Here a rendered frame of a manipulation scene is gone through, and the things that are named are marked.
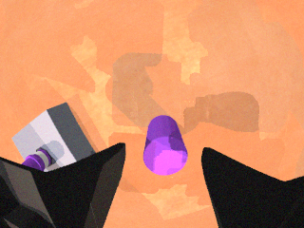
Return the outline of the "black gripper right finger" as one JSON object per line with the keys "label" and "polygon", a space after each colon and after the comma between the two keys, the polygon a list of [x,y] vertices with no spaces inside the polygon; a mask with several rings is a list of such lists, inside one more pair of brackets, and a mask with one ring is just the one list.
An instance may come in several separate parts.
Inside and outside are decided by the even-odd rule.
{"label": "black gripper right finger", "polygon": [[282,228],[304,201],[304,176],[278,180],[210,147],[200,162],[219,228]]}

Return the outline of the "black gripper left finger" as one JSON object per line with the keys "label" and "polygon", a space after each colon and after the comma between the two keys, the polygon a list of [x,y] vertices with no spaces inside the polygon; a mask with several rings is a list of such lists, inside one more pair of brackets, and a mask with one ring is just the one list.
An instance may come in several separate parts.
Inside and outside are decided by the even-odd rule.
{"label": "black gripper left finger", "polygon": [[119,142],[47,172],[0,157],[0,194],[37,212],[48,228],[104,228],[125,155]]}

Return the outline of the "white and grey block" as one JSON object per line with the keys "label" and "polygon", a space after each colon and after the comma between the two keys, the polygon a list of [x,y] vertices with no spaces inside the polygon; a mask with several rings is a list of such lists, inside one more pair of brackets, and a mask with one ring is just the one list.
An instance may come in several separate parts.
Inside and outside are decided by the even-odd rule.
{"label": "white and grey block", "polygon": [[68,103],[46,109],[11,137],[23,160],[38,149],[49,154],[45,172],[86,159],[95,151],[73,117]]}

